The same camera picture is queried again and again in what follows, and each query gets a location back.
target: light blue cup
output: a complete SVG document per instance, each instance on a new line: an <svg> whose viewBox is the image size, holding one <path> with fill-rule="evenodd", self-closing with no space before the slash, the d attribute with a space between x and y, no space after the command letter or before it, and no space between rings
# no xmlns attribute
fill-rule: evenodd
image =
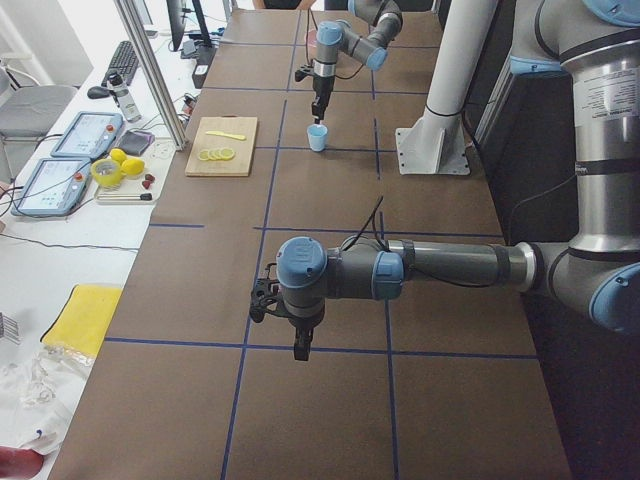
<svg viewBox="0 0 640 480"><path fill-rule="evenodd" d="M327 145L327 134L329 130L326 125L318 125L316 123L307 127L307 136L309 137L309 148L314 152L321 152Z"/></svg>

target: table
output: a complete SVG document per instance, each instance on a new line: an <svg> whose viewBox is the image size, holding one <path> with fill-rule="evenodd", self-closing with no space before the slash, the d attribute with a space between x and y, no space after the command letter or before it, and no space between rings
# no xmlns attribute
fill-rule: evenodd
<svg viewBox="0 0 640 480"><path fill-rule="evenodd" d="M176 154L51 478L570 478L514 292L411 283L392 302L328 302L308 363L286 321L250 323L284 240L337 245L380 194L387 237L502 238L479 165L397 170L437 19L407 14L380 72L336 84L322 154L306 143L310 80L292 80L304 34L300 12L234 12L187 135L203 116L257 116L251 175L187 178Z"/></svg>
<svg viewBox="0 0 640 480"><path fill-rule="evenodd" d="M165 72L165 81L176 107L181 108L184 93L199 94L191 80L193 60L181 60L179 54L168 50L168 38L152 41L158 63ZM62 133L79 111L117 112L113 100L109 98L90 100L87 90L98 85L106 71L109 58L104 64L96 63L96 68L84 82L78 93L51 129L51 134ZM158 138L168 137L161 125L157 107L148 90L142 69L138 70L130 87L131 94L138 105L143 118L125 128L151 127ZM34 152L29 162L18 176L17 185L22 185L33 171L37 160L48 156L57 139L43 142ZM163 141L173 149L170 139ZM162 177L166 175L172 155L166 162L157 163L154 174L154 194ZM90 184L84 199L93 197L97 185ZM6 224L7 235L38 240L47 244L118 246L137 249L149 223L154 204L104 205L93 201L83 206L73 215L64 219L33 220L2 217ZM0 288L0 311L17 320L20 326L22 342L16 346L6 339L0 340L0 366L9 363L29 364L40 351L40 336L56 319L71 290L76 284L92 283L123 286L136 252L113 249L63 249L45 248L40 245L0 237L0 265L4 279ZM84 381L81 377L70 380L60 392L59 398L73 412L80 398ZM14 411L6 405L0 405L0 423L11 428L0 429L0 445L16 446L16 432L25 428L16 424ZM47 458L45 466L36 478L46 478L55 455Z"/></svg>

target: yellow knife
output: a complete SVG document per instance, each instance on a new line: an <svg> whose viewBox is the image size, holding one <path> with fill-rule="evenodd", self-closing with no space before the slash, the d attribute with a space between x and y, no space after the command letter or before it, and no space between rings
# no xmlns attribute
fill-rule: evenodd
<svg viewBox="0 0 640 480"><path fill-rule="evenodd" d="M218 137L234 138L236 140L246 140L247 139L246 135L240 135L240 134L237 134L237 133L226 133L226 132L221 132L220 130L208 130L205 133L207 135L217 135Z"/></svg>

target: red cylinder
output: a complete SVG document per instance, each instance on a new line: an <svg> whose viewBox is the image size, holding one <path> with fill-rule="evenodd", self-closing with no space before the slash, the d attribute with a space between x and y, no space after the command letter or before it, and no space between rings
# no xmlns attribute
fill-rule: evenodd
<svg viewBox="0 0 640 480"><path fill-rule="evenodd" d="M32 478L43 463L44 457L33 450L0 447L0 478Z"/></svg>

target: white table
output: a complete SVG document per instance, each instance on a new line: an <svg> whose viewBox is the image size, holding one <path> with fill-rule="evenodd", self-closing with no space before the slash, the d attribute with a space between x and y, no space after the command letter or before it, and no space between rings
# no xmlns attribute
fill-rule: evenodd
<svg viewBox="0 0 640 480"><path fill-rule="evenodd" d="M195 62L181 60L178 53L167 48L168 38L152 40L156 58L164 74L171 98L176 100L177 111L182 107L184 93L197 95L191 73ZM84 82L71 104L53 126L50 134L62 133L79 111L117 112L109 97L99 100L87 98L87 90L98 85L106 71L109 59L97 66ZM130 86L130 92L143 117L125 128L151 127L156 137L168 137L158 115L158 109L149 92L144 72L139 69ZM49 156L57 139L43 142L18 175L16 185L23 185L33 171L38 159ZM157 166L154 175L166 174L170 163ZM92 198L97 185L91 183L83 201ZM6 197L0 201L5 204ZM153 204L105 205L91 201L67 218L32 219L5 214L4 234L38 240L47 244L99 245L137 248L146 232ZM112 249L46 248L41 245L0 237L0 311L19 323L21 344L14 345L6 338L0 339L0 368L10 363L29 365L40 352L40 337L54 322L73 287L77 284L108 284L124 286L135 252ZM71 412L79 401L84 381L67 385L58 398ZM16 436L25 425L16 423L15 410L0 401L0 445L16 447ZM47 478L56 454L47 457L38 479Z"/></svg>

